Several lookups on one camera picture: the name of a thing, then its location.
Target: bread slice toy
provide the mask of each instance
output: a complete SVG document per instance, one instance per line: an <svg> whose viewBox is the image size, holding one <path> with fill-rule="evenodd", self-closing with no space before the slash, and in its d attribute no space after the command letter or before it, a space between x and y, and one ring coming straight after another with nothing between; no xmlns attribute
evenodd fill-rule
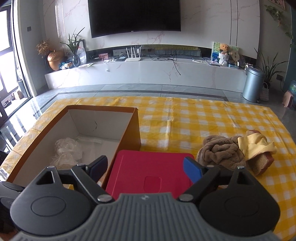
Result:
<svg viewBox="0 0 296 241"><path fill-rule="evenodd" d="M260 131L249 130L246 132L246 136L249 136L254 133L261 134ZM270 152L264 152L248 160L247 162L249 164L249 167L254 172L254 175L258 176L264 173L267 170L267 168L270 167L270 165L274 162L274 158L272 157Z"/></svg>

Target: trash can lid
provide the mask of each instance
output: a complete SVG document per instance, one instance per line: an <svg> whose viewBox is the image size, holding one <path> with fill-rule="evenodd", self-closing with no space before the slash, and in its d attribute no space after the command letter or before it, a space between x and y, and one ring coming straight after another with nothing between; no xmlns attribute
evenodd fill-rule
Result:
<svg viewBox="0 0 296 241"><path fill-rule="evenodd" d="M262 77L262 78L265 78L265 74L263 73L262 70L260 69L256 69L256 68L248 68L249 72L251 74L254 74L256 76L259 76L259 77Z"/></svg>

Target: tablecloth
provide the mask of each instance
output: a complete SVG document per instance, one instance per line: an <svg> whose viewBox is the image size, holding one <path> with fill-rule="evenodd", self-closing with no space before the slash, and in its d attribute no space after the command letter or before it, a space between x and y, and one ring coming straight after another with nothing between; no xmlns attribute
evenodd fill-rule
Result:
<svg viewBox="0 0 296 241"><path fill-rule="evenodd" d="M296 145L277 116L267 107L201 99L165 97L100 97L56 101L24 135L30 143L65 106L115 105L137 107L142 151L186 152L194 156L208 135L231 137L257 129L274 141L278 152L268 170L257 179L278 202L280 220L274 233L283 240L296 235ZM11 172L18 152L13 150L3 167Z"/></svg>

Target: glass vase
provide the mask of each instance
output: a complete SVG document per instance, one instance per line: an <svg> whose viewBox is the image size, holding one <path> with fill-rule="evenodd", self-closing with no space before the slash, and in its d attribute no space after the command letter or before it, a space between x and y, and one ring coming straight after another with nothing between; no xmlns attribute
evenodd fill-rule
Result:
<svg viewBox="0 0 296 241"><path fill-rule="evenodd" d="M74 55L74 56L72 57L72 63L73 63L73 66L74 66L74 67L78 67L78 66L81 64L81 62L80 62L80 58L79 58L78 55Z"/></svg>

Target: yellow cloth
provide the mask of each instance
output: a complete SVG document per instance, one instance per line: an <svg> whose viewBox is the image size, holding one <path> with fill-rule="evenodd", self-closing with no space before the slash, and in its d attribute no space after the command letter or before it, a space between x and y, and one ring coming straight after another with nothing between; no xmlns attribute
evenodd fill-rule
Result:
<svg viewBox="0 0 296 241"><path fill-rule="evenodd" d="M244 154L245 161L268 151L271 154L276 154L276 146L274 142L268 143L266 137L261 133L239 137L237 140L239 143L239 149Z"/></svg>
<svg viewBox="0 0 296 241"><path fill-rule="evenodd" d="M232 102L166 97L92 97L57 100L27 130L1 165L11 173L33 140L67 105L131 106L139 110L142 151L180 152L196 156L209 135L245 136L259 130L278 152L257 180L278 202L281 217L274 233L288 241L296 235L296 145L290 133L268 107Z"/></svg>

